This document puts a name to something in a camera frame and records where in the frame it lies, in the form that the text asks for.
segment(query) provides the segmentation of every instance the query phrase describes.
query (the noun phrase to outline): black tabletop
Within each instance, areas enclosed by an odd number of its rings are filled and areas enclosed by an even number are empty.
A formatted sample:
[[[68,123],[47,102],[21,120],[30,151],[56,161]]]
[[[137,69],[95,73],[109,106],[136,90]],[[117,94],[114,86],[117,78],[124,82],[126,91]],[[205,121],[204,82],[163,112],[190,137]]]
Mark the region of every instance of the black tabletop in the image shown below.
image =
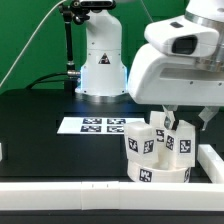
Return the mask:
[[[180,107],[179,119],[197,123],[202,108]],[[133,101],[96,104],[75,99],[63,90],[10,90],[0,96],[0,142],[4,160],[1,182],[131,181],[123,135],[59,135],[63,117],[143,117],[161,106]],[[197,131],[197,144],[211,144],[223,157],[224,115],[220,112],[206,131]],[[200,164],[191,182],[206,182]],[[0,212],[0,223],[223,223],[220,212],[181,211],[24,211]]]

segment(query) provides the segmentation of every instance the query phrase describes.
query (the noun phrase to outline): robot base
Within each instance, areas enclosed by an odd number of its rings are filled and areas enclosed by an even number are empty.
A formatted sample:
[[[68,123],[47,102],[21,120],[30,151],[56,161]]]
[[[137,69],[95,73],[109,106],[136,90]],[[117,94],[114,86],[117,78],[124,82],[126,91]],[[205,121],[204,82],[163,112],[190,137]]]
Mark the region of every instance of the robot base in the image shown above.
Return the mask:
[[[77,90],[75,91],[75,97],[79,100],[85,100],[94,103],[118,103],[131,99],[129,93],[123,93],[116,96],[98,96],[79,93]]]

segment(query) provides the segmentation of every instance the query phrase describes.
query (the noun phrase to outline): printed marker sheet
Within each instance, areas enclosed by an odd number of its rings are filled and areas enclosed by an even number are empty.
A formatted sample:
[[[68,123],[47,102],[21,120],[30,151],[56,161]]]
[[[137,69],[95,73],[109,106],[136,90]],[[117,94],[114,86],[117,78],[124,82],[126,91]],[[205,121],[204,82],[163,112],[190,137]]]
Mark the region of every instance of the printed marker sheet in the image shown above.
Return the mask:
[[[123,125],[144,118],[64,117],[58,134],[123,134]]]

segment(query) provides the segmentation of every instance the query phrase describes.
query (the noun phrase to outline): robot camera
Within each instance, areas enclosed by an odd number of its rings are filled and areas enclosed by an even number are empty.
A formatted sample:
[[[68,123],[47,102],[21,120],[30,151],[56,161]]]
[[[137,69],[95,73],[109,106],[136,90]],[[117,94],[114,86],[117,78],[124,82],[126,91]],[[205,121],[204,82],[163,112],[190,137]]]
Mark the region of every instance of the robot camera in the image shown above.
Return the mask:
[[[115,6],[114,0],[80,0],[81,7],[84,8],[113,8]]]

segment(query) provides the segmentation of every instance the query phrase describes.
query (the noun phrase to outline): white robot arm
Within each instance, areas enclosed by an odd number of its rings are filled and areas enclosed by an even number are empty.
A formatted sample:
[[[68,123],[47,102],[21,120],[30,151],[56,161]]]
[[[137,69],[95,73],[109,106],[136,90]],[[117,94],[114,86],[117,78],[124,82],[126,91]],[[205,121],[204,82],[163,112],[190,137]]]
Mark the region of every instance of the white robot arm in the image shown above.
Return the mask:
[[[224,1],[191,0],[185,16],[149,24],[128,91],[139,104],[223,106]]]

